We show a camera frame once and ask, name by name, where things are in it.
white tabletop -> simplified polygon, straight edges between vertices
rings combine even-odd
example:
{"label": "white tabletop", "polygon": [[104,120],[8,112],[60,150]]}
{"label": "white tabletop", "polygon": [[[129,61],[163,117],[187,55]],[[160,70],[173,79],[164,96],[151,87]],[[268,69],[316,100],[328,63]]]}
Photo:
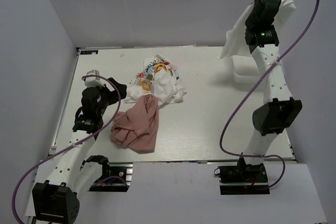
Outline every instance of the white tabletop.
{"label": "white tabletop", "polygon": [[[110,127],[102,131],[88,155],[103,155],[111,162],[213,161],[235,159],[219,149],[219,137],[226,120],[250,87],[232,81],[230,66],[219,60],[222,47],[165,47],[102,49],[96,55],[80,55],[69,99],[56,138],[57,151],[66,147],[72,133],[76,110],[85,89],[81,77],[92,69],[104,77],[127,84],[143,68],[143,60],[156,54],[167,57],[180,70],[187,88],[184,101],[159,110],[159,131],[155,152],[138,154],[111,143]],[[263,93],[251,95],[238,112],[224,137],[224,146],[235,153],[244,151],[253,132],[252,112],[263,103]],[[121,111],[134,104],[122,102]],[[117,105],[106,110],[107,122]],[[292,158],[287,133],[280,134],[267,154]]]}

clothing pile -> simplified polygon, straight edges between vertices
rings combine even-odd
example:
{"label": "clothing pile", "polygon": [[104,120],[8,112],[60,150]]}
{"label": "clothing pile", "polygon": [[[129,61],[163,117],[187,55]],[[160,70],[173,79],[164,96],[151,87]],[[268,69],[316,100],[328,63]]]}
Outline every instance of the clothing pile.
{"label": "clothing pile", "polygon": [[177,67],[160,55],[146,58],[143,70],[127,85],[125,103],[136,103],[118,112],[111,141],[138,153],[154,152],[159,127],[159,107],[183,101],[183,86]]}

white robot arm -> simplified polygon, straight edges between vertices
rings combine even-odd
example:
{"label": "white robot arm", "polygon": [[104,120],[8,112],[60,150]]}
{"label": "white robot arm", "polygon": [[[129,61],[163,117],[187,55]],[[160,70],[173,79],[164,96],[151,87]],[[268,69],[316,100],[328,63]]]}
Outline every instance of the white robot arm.
{"label": "white robot arm", "polygon": [[245,42],[264,79],[264,105],[253,113],[254,132],[237,166],[220,169],[222,194],[267,194],[268,178],[264,156],[276,136],[288,128],[302,109],[289,91],[279,57],[279,39],[273,25],[281,0],[255,0],[245,21]]}
{"label": "white robot arm", "polygon": [[[87,75],[99,75],[93,70]],[[125,98],[126,86],[109,78]],[[75,116],[73,133],[69,145],[74,147],[65,152],[44,183],[36,183],[33,188],[33,201],[36,218],[52,223],[72,224],[79,212],[79,200],[84,191],[98,179],[110,176],[109,161],[103,156],[86,156],[97,139],[97,132],[103,126],[103,114],[107,106],[116,103],[119,98],[116,91],[110,91],[99,78],[85,79],[87,88],[82,93],[82,107]],[[95,134],[94,137],[76,144],[76,142]]]}

gray wall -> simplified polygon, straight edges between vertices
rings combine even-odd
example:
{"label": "gray wall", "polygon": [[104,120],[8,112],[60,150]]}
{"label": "gray wall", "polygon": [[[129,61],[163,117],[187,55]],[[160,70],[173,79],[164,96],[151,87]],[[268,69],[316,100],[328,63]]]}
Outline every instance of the gray wall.
{"label": "gray wall", "polygon": [[[21,175],[48,154],[76,50],[49,0],[0,0],[0,222]],[[23,215],[32,186],[19,191]]]}
{"label": "gray wall", "polygon": [[[315,0],[295,0],[297,11],[283,30],[283,51],[307,24]],[[289,129],[293,149],[309,171],[329,224],[336,223],[336,7],[321,0],[310,30],[284,59],[288,86],[303,109]]]}
{"label": "gray wall", "polygon": [[76,47],[223,45],[252,0],[50,0]]}

pink cloth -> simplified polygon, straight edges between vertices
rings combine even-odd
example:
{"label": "pink cloth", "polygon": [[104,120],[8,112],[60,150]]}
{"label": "pink cloth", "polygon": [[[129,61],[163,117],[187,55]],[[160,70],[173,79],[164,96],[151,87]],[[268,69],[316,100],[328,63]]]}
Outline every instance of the pink cloth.
{"label": "pink cloth", "polygon": [[154,152],[159,127],[158,99],[152,95],[139,98],[133,108],[118,112],[111,129],[111,141],[140,152]]}

